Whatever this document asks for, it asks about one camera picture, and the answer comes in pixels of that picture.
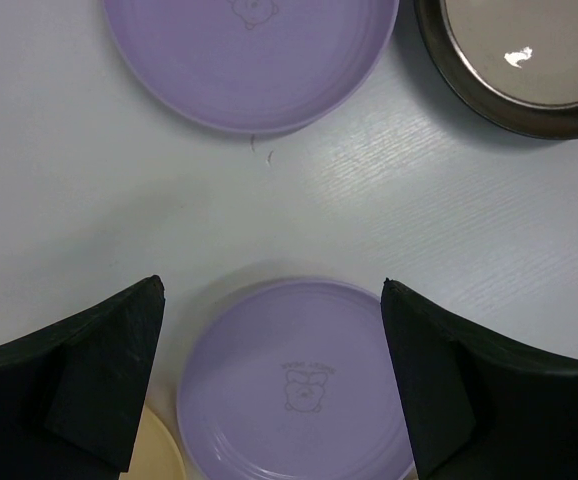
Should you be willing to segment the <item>metal rimmed plate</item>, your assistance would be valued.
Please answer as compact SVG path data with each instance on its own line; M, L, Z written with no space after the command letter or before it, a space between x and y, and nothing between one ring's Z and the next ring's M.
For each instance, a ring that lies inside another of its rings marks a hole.
M578 139L578 1L417 1L425 47L447 85L492 123Z

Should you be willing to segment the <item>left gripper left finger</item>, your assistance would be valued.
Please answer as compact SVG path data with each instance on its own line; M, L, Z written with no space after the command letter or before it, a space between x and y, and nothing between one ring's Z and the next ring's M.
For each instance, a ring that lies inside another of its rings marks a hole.
M153 275L0 345L0 479L117 479L129 469L164 293Z

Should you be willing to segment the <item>tan plate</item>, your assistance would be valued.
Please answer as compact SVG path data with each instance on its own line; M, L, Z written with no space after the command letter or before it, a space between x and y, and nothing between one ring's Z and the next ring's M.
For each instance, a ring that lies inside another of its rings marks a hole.
M182 455L166 425L144 406L127 472L120 480L185 480Z

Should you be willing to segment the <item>purple plate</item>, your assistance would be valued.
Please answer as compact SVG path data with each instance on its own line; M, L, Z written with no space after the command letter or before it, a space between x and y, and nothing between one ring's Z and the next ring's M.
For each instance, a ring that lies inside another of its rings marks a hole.
M396 1L105 1L123 60L185 118L238 134L303 128L375 68Z
M257 288L197 340L178 387L207 479L404 479L414 468L379 298L329 279Z

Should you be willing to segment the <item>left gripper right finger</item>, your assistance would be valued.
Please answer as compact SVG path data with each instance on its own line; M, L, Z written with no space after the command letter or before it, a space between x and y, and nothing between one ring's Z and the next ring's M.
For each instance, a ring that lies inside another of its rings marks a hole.
M578 479L578 359L453 314L395 280L385 335L422 479Z

